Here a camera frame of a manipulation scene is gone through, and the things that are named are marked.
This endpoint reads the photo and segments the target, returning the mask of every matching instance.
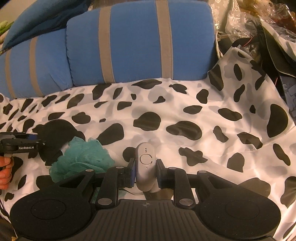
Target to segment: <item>blue pillow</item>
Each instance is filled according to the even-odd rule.
[[[91,0],[37,0],[13,23],[3,49],[40,34],[65,28],[67,21],[88,10]]]
[[[115,4],[70,19],[66,33],[75,86],[199,80],[217,58],[211,8],[195,0]]]
[[[66,29],[24,41],[0,56],[0,93],[10,99],[41,97],[73,87]]]

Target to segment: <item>cow print sheet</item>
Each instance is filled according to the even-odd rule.
[[[13,101],[0,95],[0,108],[0,131],[35,133],[50,146],[16,155],[10,188],[0,196],[8,213],[20,198],[52,184],[50,166],[78,136],[98,139],[122,166],[138,144],[150,142],[166,167],[207,170],[274,201],[282,215],[276,240],[295,229],[296,128],[270,78],[238,48],[204,80],[101,84]]]

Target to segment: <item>finger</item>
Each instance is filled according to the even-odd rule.
[[[5,185],[0,185],[0,190],[7,190],[9,187],[9,183],[5,184]]]
[[[5,167],[10,163],[10,158],[7,156],[0,156],[0,167]]]
[[[6,168],[12,168],[15,165],[15,161],[13,158],[11,158],[10,163],[6,166]]]
[[[4,170],[0,171],[0,179],[8,178],[11,174],[12,168],[5,168]]]
[[[0,185],[5,185],[10,182],[12,175],[10,175],[8,178],[2,178],[0,179]]]

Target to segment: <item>wall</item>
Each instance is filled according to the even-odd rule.
[[[10,0],[0,9],[0,22],[7,20],[9,23],[17,17],[36,0]]]

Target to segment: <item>green shower puff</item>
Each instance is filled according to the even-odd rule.
[[[115,161],[98,140],[90,138],[87,142],[74,137],[63,156],[52,164],[49,174],[53,182],[59,182],[86,169],[96,173],[106,172]]]

